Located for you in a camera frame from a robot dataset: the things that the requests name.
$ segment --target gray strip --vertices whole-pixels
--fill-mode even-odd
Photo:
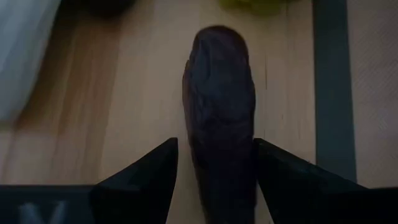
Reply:
[[[356,181],[346,0],[313,1],[317,165]]]

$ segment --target light wooden floor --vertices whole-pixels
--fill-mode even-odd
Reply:
[[[195,34],[212,24],[236,29],[248,44],[256,136],[314,162],[311,0],[272,17],[225,12],[215,0],[138,0],[113,21],[61,11],[27,108],[0,132],[1,183],[96,183],[176,136],[168,223],[203,223],[181,79]],[[259,193],[258,223],[268,223]]]

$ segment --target wooden surface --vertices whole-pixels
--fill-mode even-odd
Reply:
[[[1,182],[96,183],[176,136],[168,223],[203,223],[181,81],[195,34],[212,24],[247,42],[255,135],[315,162],[310,0],[270,17],[226,12],[215,0],[140,0],[112,21],[61,10],[27,108],[13,128],[1,129]],[[260,191],[257,220],[270,220]]]

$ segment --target white fabric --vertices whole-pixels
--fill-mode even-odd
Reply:
[[[0,122],[29,99],[61,0],[0,0]]]

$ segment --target black plastic piece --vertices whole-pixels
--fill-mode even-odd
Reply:
[[[254,223],[256,96],[237,32],[224,26],[199,31],[183,76],[183,102],[207,223]]]
[[[262,139],[258,181],[275,224],[398,223],[398,189],[367,189]]]
[[[0,223],[163,224],[177,162],[172,138],[98,185],[0,186]]]

